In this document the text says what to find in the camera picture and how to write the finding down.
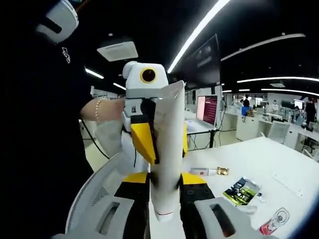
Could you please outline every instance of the red screen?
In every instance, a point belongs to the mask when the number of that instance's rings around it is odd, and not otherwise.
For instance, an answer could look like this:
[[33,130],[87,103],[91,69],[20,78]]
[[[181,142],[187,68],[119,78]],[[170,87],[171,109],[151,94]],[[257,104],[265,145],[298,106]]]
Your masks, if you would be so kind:
[[201,96],[197,99],[196,117],[210,124],[215,124],[217,96]]

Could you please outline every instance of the air vent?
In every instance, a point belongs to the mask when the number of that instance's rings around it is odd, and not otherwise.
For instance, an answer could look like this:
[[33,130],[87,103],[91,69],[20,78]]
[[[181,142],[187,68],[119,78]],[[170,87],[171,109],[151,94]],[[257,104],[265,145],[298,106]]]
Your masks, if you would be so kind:
[[271,83],[270,84],[272,87],[276,87],[276,88],[284,88],[285,85],[281,84],[281,83]]
[[98,48],[97,51],[108,61],[120,61],[139,56],[132,41],[103,46]]

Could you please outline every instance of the green package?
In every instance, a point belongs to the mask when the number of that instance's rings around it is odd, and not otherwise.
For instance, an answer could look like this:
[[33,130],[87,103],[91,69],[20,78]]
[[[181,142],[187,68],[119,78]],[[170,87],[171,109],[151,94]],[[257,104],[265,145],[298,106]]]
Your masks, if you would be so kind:
[[223,194],[236,205],[247,205],[258,193],[260,187],[246,178],[239,179]]

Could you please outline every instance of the bracelet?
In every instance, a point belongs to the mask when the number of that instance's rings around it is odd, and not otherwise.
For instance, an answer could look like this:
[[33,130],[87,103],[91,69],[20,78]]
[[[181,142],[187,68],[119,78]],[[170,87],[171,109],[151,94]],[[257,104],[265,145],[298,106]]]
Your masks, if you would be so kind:
[[96,106],[95,106],[95,118],[96,118],[96,121],[97,122],[100,122],[99,121],[99,114],[98,114],[98,110],[99,110],[99,105],[102,101],[101,100],[98,100],[97,103],[96,103]]

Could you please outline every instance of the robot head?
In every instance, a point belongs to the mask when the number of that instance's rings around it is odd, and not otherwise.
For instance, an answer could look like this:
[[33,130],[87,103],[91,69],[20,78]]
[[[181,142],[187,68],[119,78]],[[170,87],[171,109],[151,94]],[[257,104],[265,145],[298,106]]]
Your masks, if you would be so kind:
[[160,64],[128,62],[123,68],[126,98],[157,98],[159,89],[168,85],[165,69]]

